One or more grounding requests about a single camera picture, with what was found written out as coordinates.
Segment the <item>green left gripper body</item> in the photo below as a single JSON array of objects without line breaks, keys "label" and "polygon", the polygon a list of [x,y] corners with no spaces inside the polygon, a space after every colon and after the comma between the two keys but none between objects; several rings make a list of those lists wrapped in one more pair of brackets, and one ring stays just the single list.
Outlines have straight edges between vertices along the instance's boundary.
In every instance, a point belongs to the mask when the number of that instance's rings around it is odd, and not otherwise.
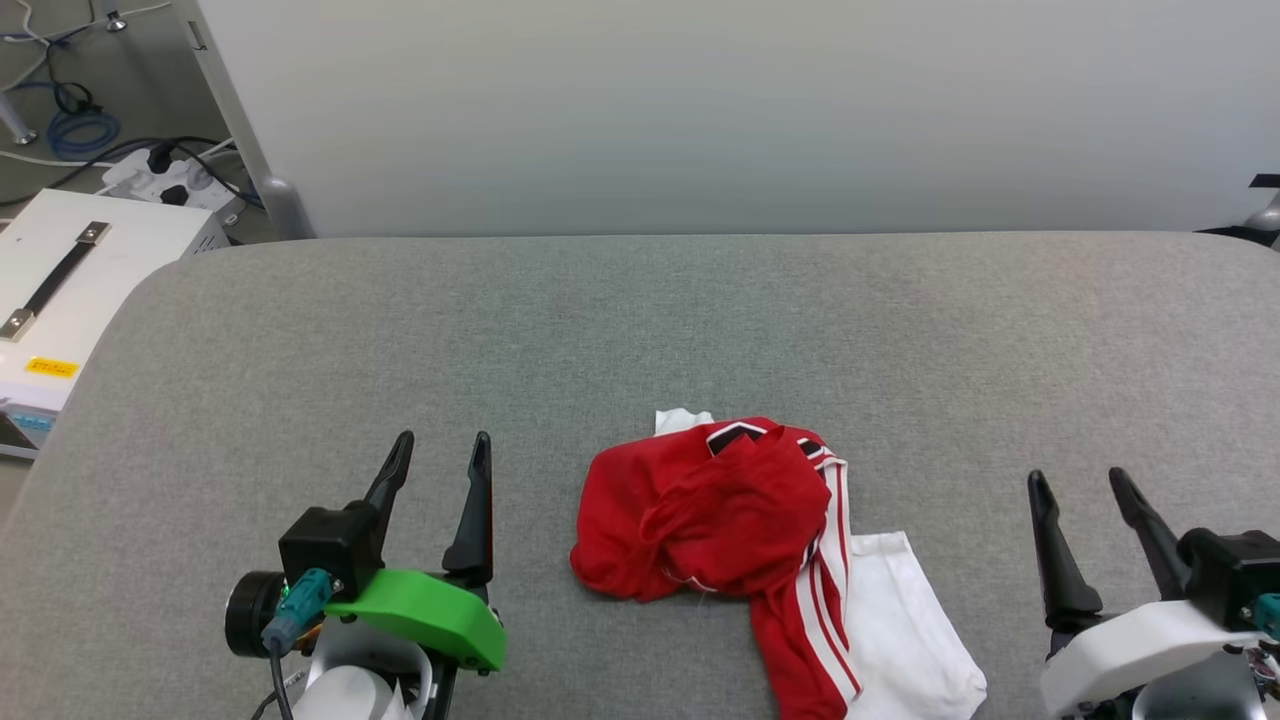
[{"label": "green left gripper body", "polygon": [[506,666],[507,633],[489,603],[424,571],[380,569],[353,601],[330,601],[328,618],[356,618],[471,671]]}]

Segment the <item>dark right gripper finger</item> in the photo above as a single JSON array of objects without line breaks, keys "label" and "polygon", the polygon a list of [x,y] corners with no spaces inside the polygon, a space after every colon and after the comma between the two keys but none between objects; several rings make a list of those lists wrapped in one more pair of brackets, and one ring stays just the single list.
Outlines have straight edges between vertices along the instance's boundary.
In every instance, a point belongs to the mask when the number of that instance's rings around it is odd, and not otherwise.
[{"label": "dark right gripper finger", "polygon": [[1059,525],[1057,500],[1039,470],[1028,475],[1028,500],[1044,625],[1051,632],[1083,632],[1101,621],[1103,602],[1076,565]]},{"label": "dark right gripper finger", "polygon": [[1162,601],[1184,600],[1190,569],[1178,553],[1178,538],[1123,468],[1108,470],[1123,520],[1140,543]]}]

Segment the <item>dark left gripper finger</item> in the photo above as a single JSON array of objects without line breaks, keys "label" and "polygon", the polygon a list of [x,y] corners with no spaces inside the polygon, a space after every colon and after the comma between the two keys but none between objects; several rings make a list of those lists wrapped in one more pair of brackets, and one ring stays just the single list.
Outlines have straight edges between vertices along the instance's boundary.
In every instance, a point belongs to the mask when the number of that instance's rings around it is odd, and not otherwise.
[{"label": "dark left gripper finger", "polygon": [[448,582],[486,587],[494,575],[492,438],[479,432],[467,466],[468,492],[453,543],[443,557]]},{"label": "dark left gripper finger", "polygon": [[403,430],[397,437],[384,464],[364,496],[364,509],[367,510],[370,528],[367,546],[370,557],[376,566],[384,566],[381,557],[396,496],[403,488],[410,473],[413,454],[415,434]]}]

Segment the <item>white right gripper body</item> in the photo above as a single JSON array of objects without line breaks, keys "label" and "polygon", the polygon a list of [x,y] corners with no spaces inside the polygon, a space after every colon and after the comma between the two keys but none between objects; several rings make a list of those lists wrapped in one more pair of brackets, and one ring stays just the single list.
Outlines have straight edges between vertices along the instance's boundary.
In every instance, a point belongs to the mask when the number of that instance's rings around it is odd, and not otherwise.
[{"label": "white right gripper body", "polygon": [[1137,691],[1134,719],[1262,719],[1254,671],[1244,652],[1265,641],[1257,629],[1224,628],[1192,602],[1158,601],[1102,621],[1044,664],[1044,715],[1083,719]]}]

